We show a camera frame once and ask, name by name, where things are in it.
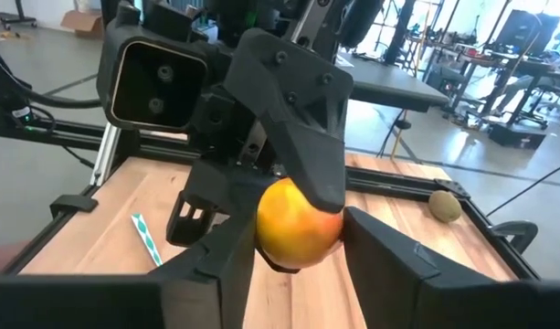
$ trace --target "wooden surface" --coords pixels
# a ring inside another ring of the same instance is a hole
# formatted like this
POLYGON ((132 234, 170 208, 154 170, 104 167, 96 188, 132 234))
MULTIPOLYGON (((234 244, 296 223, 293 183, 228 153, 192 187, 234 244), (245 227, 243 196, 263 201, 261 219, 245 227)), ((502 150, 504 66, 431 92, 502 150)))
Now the wooden surface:
POLYGON ((185 133, 161 133, 161 132, 147 132, 147 133, 155 136, 161 136, 161 137, 176 139, 180 141, 186 141, 188 139, 188 136, 186 136, 185 133))
MULTIPOLYGON (((348 154, 347 164, 427 178, 448 178, 439 168, 348 154)), ((164 231, 189 167, 130 158, 101 188, 99 206, 77 214, 22 270, 35 273, 146 273, 153 265, 130 215, 145 217, 158 250, 169 260, 183 249, 164 231)), ((348 192, 360 207, 424 245, 496 280, 515 276, 466 216, 438 223, 426 204, 348 192)), ((256 252, 245 328, 365 328, 343 249, 296 275, 272 271, 256 252)))

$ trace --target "black plastic part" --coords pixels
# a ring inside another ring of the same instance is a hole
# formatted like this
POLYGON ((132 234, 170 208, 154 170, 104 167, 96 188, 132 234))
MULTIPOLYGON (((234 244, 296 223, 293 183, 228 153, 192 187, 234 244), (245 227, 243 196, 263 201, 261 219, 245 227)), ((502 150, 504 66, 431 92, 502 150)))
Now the black plastic part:
POLYGON ((539 228, 535 223, 519 220, 494 225, 491 231, 497 237, 513 236, 511 244, 515 250, 523 254, 537 237, 539 228))
POLYGON ((185 216, 181 216, 180 213, 185 205, 184 193, 184 190, 180 191, 172 209, 172 214, 166 227, 166 241, 175 246, 188 247, 204 237, 208 232, 215 218, 215 213, 200 210, 200 216, 195 217, 198 209, 190 207, 188 213, 185 216))
POLYGON ((340 211, 344 104, 353 78, 307 49, 250 29, 239 42, 224 86, 258 117, 280 162, 310 203, 340 211), (287 57, 277 65, 281 51, 287 57), (319 83, 327 73, 333 76, 331 83, 319 83))
POLYGON ((149 1, 144 8, 143 27, 159 36, 185 42, 190 37, 192 18, 165 1, 149 1))
POLYGON ((131 25, 136 26, 140 24, 140 17, 142 11, 135 7, 128 1, 121 2, 117 8, 117 15, 115 17, 115 26, 131 25))
POLYGON ((464 187, 462 187, 459 182, 436 178, 434 179, 434 183, 442 187, 444 190, 452 192, 455 196, 470 198, 470 194, 464 189, 464 187))
MULTIPOLYGON (((166 229, 167 241, 176 246, 191 245, 206 235, 216 212, 232 217, 242 208, 249 207, 253 209, 251 219, 255 221, 255 209, 261 195, 276 180, 275 176, 261 175, 250 168, 196 160, 185 190, 178 195, 170 216, 166 229), (181 217, 184 202, 188 203, 190 210, 185 217, 181 217), (197 210, 202 214, 199 218, 194 218, 197 210)), ((299 271, 285 269, 273 263, 257 242, 256 248, 273 270, 286 273, 299 271)))
MULTIPOLYGON (((87 186, 80 192, 82 196, 91 197, 97 192, 96 186, 87 186)), ((38 233, 26 247, 4 268, 3 274, 18 274, 52 238, 72 219, 77 210, 60 212, 48 225, 38 233)))
POLYGON ((399 130, 407 130, 407 129, 411 128, 411 122, 406 121, 406 120, 397 120, 395 122, 395 126, 397 128, 399 128, 399 130))
MULTIPOLYGON (((355 167, 347 166, 346 172, 348 176, 347 190, 404 198, 417 202, 427 203, 431 194, 442 187, 439 183, 430 179, 381 173, 355 167)), ((498 238, 492 233, 490 229, 492 223, 472 202, 468 194, 466 196, 455 194, 454 196, 459 200, 462 210, 470 218, 470 221, 481 232, 482 236, 489 241, 517 277, 534 280, 540 278, 534 269, 523 259, 521 253, 507 239, 498 238)))
POLYGON ((148 275, 1 276, 0 328, 240 328, 254 236, 243 213, 148 275))
POLYGON ((346 262, 368 328, 560 327, 559 283, 498 283, 357 208, 344 218, 346 262))
POLYGON ((117 16, 117 10, 121 1, 132 2, 132 0, 100 0, 100 13, 103 27, 107 27, 109 22, 117 16))
POLYGON ((90 213, 99 205, 99 202, 89 196, 62 195, 50 204, 52 218, 56 218, 61 212, 84 211, 90 213))

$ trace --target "desk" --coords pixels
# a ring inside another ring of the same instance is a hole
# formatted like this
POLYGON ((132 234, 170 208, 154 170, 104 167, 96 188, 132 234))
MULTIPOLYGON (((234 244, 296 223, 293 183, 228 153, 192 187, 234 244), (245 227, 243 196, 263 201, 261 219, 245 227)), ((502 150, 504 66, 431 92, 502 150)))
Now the desk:
MULTIPOLYGON (((501 73, 501 76, 497 79, 495 87, 492 89, 491 94, 489 94, 489 96, 487 97, 487 100, 484 104, 484 107, 482 108, 482 113, 487 113, 487 114, 491 112, 492 106, 494 105, 495 101, 497 101, 497 98, 499 98, 499 96, 501 96, 499 94, 499 92, 503 91, 505 85, 507 84, 507 82, 509 82, 506 79, 506 77, 510 75, 510 73, 511 73, 510 69, 515 65, 515 62, 519 58, 519 55, 504 54, 504 53, 499 53, 499 52, 494 52, 494 51, 491 52, 491 55, 495 58, 498 58, 498 59, 507 59, 507 60, 509 60, 509 62, 506 65, 507 69, 505 69, 503 71, 503 73, 501 73)), ((550 66, 546 63, 538 63, 538 62, 535 62, 535 61, 528 61, 528 60, 525 60, 525 58, 523 58, 523 60, 520 62, 519 66, 517 67, 517 71, 522 72, 523 74, 534 76, 535 78, 537 78, 535 83, 532 83, 532 85, 537 86, 537 82, 543 76, 542 74, 546 73, 546 71, 549 67, 550 66)), ((527 98, 529 98, 529 95, 531 94, 531 90, 529 91, 529 94, 527 94, 526 96, 523 97, 523 99, 525 101, 527 101, 527 98)))
POLYGON ((352 100, 367 101, 412 111, 427 111, 446 105, 448 97, 396 66, 363 61, 350 54, 339 55, 353 64, 342 70, 353 76, 352 100))
POLYGON ((509 118, 509 121, 507 122, 507 125, 512 125, 516 122, 517 117, 519 116, 519 114, 523 110, 523 106, 525 106, 525 103, 527 102, 527 100, 531 96, 532 91, 534 91, 534 89, 537 87, 537 84, 539 83, 539 80, 542 77, 548 77, 548 78, 553 78, 555 80, 558 80, 558 79, 560 79, 560 71, 549 71, 548 70, 544 73, 539 73, 539 74, 534 75, 534 79, 532 80, 532 83, 525 90, 525 94, 523 95, 523 97, 521 98, 519 103, 517 104, 517 107, 515 108, 515 111, 513 111, 513 114, 511 116, 511 118, 509 118))
POLYGON ((464 96, 464 91, 466 91, 466 88, 469 86, 470 79, 472 79, 472 75, 474 74, 474 70, 478 66, 482 66, 484 68, 492 67, 496 64, 496 62, 494 60, 477 58, 473 56, 456 53, 455 51, 449 49, 444 49, 443 51, 451 55, 457 56, 458 57, 457 60, 464 59, 464 64, 462 64, 462 68, 460 69, 460 74, 464 76, 464 82, 460 84, 459 91, 456 93, 456 96, 454 97, 454 101, 452 102, 451 105, 452 111, 456 111, 456 108, 459 106, 460 101, 462 101, 462 98, 464 96))
MULTIPOLYGON (((427 178, 448 178, 443 170, 348 154, 347 165, 427 178)), ((146 273, 153 265, 132 225, 141 212, 164 260, 182 248, 169 245, 164 231, 175 196, 190 172, 186 165, 129 158, 94 195, 98 207, 74 216, 21 274, 146 273)), ((347 193, 360 207, 424 245, 498 281, 515 280, 466 215, 449 225, 428 206, 384 196, 347 193)), ((343 249, 296 275, 272 271, 256 253, 244 328, 365 328, 345 265, 343 249)))

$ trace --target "gray floor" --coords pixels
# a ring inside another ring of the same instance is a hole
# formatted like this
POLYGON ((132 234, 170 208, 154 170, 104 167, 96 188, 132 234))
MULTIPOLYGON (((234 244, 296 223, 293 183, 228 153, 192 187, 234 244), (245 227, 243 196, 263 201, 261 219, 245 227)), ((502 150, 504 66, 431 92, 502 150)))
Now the gray floor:
MULTIPOLYGON (((55 90, 96 73, 100 42, 71 34, 27 29, 30 40, 0 42, 0 53, 18 77, 40 92, 55 90)), ((96 98, 94 80, 63 90, 74 99, 96 98)), ((65 120, 104 124, 101 109, 53 110, 65 120)), ((351 101, 346 145, 376 154, 399 109, 351 101)), ((408 115, 413 127, 403 134, 397 154, 431 165, 442 165, 461 182, 479 207, 488 212, 560 165, 560 122, 536 152, 502 148, 484 133, 463 131, 440 117, 439 111, 408 115)), ((390 138, 386 152, 391 152, 390 138)), ((95 153, 79 151, 93 159, 95 153)), ((0 139, 0 245, 33 238, 49 221, 48 204, 63 193, 79 192, 90 170, 56 146, 0 139)), ((545 278, 560 279, 560 173, 540 184, 491 217, 531 220, 540 234, 524 257, 545 278)))

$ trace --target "metal pole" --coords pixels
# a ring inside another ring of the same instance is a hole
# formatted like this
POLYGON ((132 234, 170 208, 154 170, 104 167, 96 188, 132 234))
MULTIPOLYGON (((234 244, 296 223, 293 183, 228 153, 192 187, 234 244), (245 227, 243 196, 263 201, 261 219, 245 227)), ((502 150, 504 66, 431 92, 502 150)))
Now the metal pole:
POLYGON ((434 19, 432 19, 432 30, 434 29, 434 27, 436 26, 436 23, 438 22, 438 18, 440 17, 440 13, 442 12, 442 8, 444 7, 444 0, 441 0, 439 4, 437 4, 437 8, 436 8, 436 14, 434 14, 434 19))
POLYGON ((396 33, 393 35, 391 44, 386 53, 385 64, 395 65, 397 56, 399 55, 399 49, 404 46, 404 41, 407 34, 407 24, 409 24, 409 18, 414 12, 414 4, 416 0, 407 0, 404 6, 401 8, 399 13, 399 19, 397 20, 396 33))
POLYGON ((492 40, 492 36, 495 34, 495 31, 497 30, 497 26, 499 25, 499 22, 501 21, 502 16, 505 14, 505 10, 507 10, 507 5, 509 5, 511 3, 511 1, 512 0, 505 0, 505 5, 502 6, 499 17, 497 17, 497 20, 495 21, 495 25, 492 27, 491 33, 489 34, 489 38, 484 43, 485 46, 490 45, 491 40, 492 40))
POLYGON ((452 8, 452 13, 450 13, 450 17, 448 19, 448 23, 446 23, 446 27, 444 27, 444 32, 442 32, 442 36, 440 42, 444 41, 444 37, 450 28, 450 23, 452 22, 452 18, 454 18, 454 14, 456 13, 456 9, 459 7, 460 0, 456 0, 456 4, 454 4, 454 8, 452 8))
POLYGON ((373 49, 373 51, 377 51, 377 48, 379 47, 379 41, 381 41, 381 34, 383 33, 383 29, 386 28, 386 21, 387 21, 387 17, 389 16, 389 9, 391 9, 391 3, 393 3, 394 1, 395 0, 389 0, 389 3, 387 4, 387 10, 383 14, 383 25, 379 29, 379 36, 377 36, 377 41, 375 42, 375 48, 373 49))
POLYGON ((22 6, 22 0, 16 0, 16 9, 17 9, 17 16, 20 19, 26 18, 26 16, 24 16, 24 7, 22 6))

